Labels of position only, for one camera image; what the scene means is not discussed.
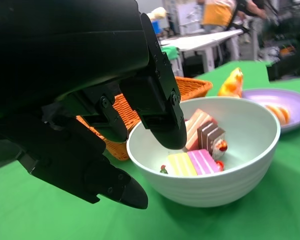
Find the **blue container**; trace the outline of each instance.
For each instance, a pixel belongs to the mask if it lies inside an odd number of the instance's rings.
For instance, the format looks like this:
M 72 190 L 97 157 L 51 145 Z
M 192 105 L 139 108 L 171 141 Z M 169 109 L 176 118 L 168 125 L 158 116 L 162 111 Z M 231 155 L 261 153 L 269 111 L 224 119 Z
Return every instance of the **blue container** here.
M 153 26 L 155 34 L 160 34 L 162 32 L 162 29 L 159 26 L 159 21 L 158 20 L 157 21 L 153 21 L 152 22 L 152 26 Z

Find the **toy food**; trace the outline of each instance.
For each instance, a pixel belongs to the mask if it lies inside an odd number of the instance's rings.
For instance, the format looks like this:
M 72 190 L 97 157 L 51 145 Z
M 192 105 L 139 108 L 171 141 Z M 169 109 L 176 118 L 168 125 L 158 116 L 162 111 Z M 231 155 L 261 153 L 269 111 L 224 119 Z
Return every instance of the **toy food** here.
M 169 155 L 165 169 L 169 175 L 184 177 L 197 176 L 194 165 L 186 152 Z
M 220 168 L 205 149 L 189 151 L 188 155 L 197 175 L 213 174 L 220 172 Z
M 273 112 L 274 115 L 276 115 L 281 125 L 286 125 L 289 123 L 290 113 L 286 108 L 281 106 L 273 106 L 273 105 L 266 105 L 265 107 L 269 109 L 271 112 Z
M 244 75 L 240 68 L 236 68 L 221 86 L 218 96 L 241 98 L 243 83 Z
M 222 157 L 228 149 L 226 132 L 213 121 L 205 122 L 197 129 L 198 146 L 207 150 L 213 159 Z
M 213 160 L 205 149 L 178 153 L 168 156 L 168 163 L 161 167 L 166 173 L 175 176 L 198 176 L 223 171 L 223 163 Z
M 220 172 L 225 169 L 225 165 L 222 161 L 216 161 L 215 163 L 218 165 Z
M 166 165 L 162 165 L 162 166 L 161 166 L 160 173 L 162 173 L 162 174 L 168 174 L 168 172 L 167 172 L 167 170 L 166 170 Z
M 216 120 L 202 111 L 201 109 L 197 109 L 192 117 L 185 122 L 186 127 L 186 144 L 185 148 L 189 151 L 198 149 L 198 133 L 197 129 L 202 126 L 207 121 L 216 122 Z

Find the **orange shirt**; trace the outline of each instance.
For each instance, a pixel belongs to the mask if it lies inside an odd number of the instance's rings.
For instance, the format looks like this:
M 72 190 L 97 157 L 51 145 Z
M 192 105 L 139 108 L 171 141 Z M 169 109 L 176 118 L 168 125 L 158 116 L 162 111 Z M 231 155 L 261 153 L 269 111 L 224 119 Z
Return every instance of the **orange shirt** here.
M 206 0 L 202 24 L 227 26 L 235 6 L 235 0 Z

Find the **toy cake slice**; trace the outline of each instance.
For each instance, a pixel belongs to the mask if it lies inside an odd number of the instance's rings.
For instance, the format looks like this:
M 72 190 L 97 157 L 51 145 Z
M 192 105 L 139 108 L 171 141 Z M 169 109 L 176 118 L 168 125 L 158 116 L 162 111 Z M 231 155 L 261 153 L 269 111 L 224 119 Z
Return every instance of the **toy cake slice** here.
M 189 158 L 194 166 L 197 175 L 213 174 L 220 172 L 220 167 L 205 150 L 195 150 L 188 152 Z
M 207 150 L 213 159 L 218 160 L 228 149 L 226 132 L 212 121 L 205 122 L 197 129 L 198 146 Z
M 170 175 L 175 176 L 197 176 L 197 172 L 186 152 L 168 156 L 168 163 L 165 170 Z
M 172 154 L 167 160 L 160 172 L 174 176 L 190 177 L 223 171 L 223 163 L 215 162 L 205 149 Z
M 202 126 L 204 123 L 212 121 L 217 123 L 216 120 L 202 111 L 201 109 L 197 109 L 192 117 L 186 121 L 186 145 L 185 148 L 189 151 L 198 149 L 198 132 L 197 129 Z

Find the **chocolate cake slice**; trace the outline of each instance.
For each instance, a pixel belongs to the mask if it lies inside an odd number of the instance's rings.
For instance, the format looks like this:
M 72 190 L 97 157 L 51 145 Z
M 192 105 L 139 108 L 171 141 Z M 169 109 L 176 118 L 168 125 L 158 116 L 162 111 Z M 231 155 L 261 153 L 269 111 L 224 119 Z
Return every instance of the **chocolate cake slice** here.
M 212 158 L 218 160 L 228 149 L 226 132 L 213 121 L 207 121 L 197 129 L 199 149 L 206 149 Z

